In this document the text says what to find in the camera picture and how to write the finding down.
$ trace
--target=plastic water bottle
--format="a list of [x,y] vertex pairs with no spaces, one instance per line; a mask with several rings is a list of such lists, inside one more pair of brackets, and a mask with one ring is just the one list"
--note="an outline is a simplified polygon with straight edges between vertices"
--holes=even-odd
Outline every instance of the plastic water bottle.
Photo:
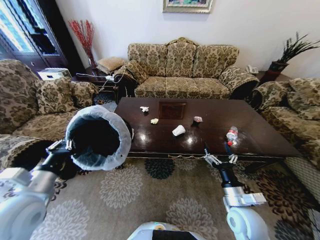
[[228,145],[236,145],[238,143],[238,128],[235,126],[230,127],[230,130],[226,134],[228,139]]

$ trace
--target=plant pot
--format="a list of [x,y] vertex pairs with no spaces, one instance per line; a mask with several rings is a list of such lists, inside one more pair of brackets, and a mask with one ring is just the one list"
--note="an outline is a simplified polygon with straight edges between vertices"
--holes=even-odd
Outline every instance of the plant pot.
[[281,72],[288,66],[288,63],[280,63],[273,61],[269,67],[269,70],[265,72],[263,77],[260,79],[260,84],[262,85],[266,82],[274,81],[279,77]]
[[273,72],[281,73],[288,65],[289,65],[288,63],[273,61],[269,67],[269,70]]

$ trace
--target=beige rug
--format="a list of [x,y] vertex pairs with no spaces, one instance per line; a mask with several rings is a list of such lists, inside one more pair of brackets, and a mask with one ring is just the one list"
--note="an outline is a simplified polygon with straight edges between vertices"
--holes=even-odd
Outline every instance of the beige rug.
[[[268,204],[254,209],[271,240],[314,239],[309,209],[315,203],[281,166],[246,175],[247,193],[262,191]],[[207,240],[232,240],[221,179],[200,160],[128,159],[125,169],[81,171],[56,183],[55,196],[33,240],[125,240],[142,223],[167,222]]]

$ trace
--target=paper cup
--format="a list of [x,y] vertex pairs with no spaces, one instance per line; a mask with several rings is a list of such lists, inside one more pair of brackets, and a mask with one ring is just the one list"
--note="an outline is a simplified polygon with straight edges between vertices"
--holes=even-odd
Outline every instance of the paper cup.
[[179,136],[180,134],[184,134],[186,132],[184,126],[179,125],[176,127],[175,130],[172,131],[173,135]]

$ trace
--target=white wall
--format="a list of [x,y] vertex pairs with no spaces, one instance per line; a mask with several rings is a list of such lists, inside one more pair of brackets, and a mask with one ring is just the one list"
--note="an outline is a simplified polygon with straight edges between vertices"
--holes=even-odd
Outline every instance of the white wall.
[[[236,64],[266,70],[296,31],[320,39],[319,0],[213,0],[210,14],[162,13],[163,0],[56,0],[64,21],[88,19],[95,26],[95,59],[127,58],[130,43],[164,44],[187,37],[199,44],[231,44]],[[88,59],[71,33],[82,62]],[[284,74],[320,77],[320,48],[289,61]]]

